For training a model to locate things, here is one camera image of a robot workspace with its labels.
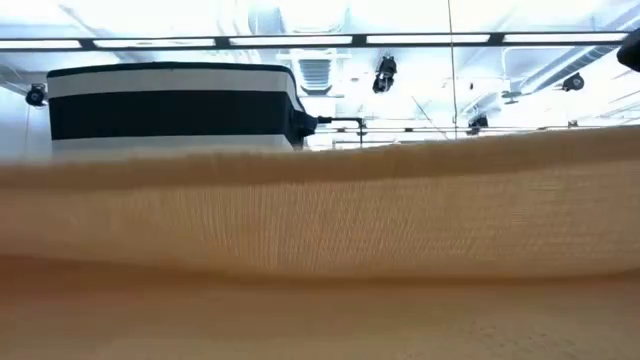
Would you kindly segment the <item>black bent pipe stand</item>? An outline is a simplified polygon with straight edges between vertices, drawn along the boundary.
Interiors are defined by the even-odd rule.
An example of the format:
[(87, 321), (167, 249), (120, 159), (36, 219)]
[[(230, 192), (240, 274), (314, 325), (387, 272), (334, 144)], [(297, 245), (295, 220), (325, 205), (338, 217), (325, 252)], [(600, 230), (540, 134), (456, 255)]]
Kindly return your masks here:
[(339, 122), (339, 121), (355, 122), (355, 123), (358, 124), (358, 132), (357, 132), (358, 137), (359, 137), (358, 144), (359, 144), (360, 147), (363, 147), (363, 145), (364, 145), (363, 137), (364, 137), (364, 134), (365, 134), (364, 129), (366, 128), (365, 121), (364, 121), (363, 118), (361, 118), (361, 117), (326, 117), (326, 116), (318, 116), (317, 117), (317, 122), (319, 124), (331, 124), (331, 123)]

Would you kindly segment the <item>tan waffle towel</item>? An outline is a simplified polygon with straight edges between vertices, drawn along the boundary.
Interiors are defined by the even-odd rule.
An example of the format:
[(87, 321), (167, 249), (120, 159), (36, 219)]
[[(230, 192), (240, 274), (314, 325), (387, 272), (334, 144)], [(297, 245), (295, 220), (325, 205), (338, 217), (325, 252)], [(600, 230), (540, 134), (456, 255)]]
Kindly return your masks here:
[(0, 165), (0, 360), (640, 360), (640, 126)]

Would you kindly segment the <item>navy white striped fabric bin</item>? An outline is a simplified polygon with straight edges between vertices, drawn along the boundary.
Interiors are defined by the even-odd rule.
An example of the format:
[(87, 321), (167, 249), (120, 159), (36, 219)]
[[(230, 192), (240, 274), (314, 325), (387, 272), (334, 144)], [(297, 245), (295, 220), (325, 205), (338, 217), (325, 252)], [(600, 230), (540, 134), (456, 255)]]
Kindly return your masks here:
[(279, 136), (300, 147), (319, 121), (281, 65), (145, 62), (48, 72), (53, 140)]

